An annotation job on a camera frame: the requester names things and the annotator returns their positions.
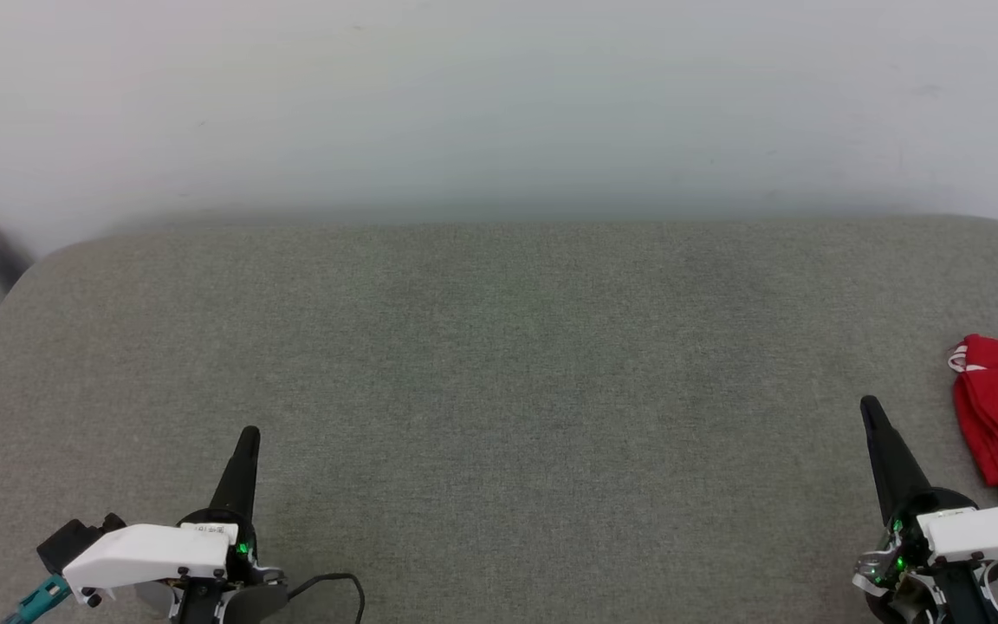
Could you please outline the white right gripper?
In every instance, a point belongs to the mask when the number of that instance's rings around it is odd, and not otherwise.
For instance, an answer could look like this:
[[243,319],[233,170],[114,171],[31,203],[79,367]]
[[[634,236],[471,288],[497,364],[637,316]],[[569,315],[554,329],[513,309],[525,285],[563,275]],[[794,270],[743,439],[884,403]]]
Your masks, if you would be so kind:
[[998,564],[998,507],[930,490],[903,435],[874,395],[859,401],[885,537],[857,558],[852,584],[874,599],[989,601]]

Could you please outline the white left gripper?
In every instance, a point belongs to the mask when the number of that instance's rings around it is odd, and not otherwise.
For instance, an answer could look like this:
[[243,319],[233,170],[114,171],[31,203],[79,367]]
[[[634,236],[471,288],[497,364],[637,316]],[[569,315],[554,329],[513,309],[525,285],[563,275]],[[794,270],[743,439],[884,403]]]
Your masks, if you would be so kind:
[[102,529],[61,569],[62,596],[95,607],[133,588],[152,607],[281,607],[285,575],[257,560],[255,509],[261,431],[242,429],[210,501],[177,525]]

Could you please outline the grey fabric sofa seat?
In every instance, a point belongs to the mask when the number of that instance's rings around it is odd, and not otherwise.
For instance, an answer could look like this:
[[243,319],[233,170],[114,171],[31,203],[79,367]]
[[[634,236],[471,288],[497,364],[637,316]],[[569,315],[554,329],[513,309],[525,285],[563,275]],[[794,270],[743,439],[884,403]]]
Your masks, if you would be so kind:
[[71,518],[176,523],[262,432],[254,523],[365,624],[872,624],[859,399],[998,503],[948,352],[998,339],[998,222],[162,231],[0,307],[0,620]]

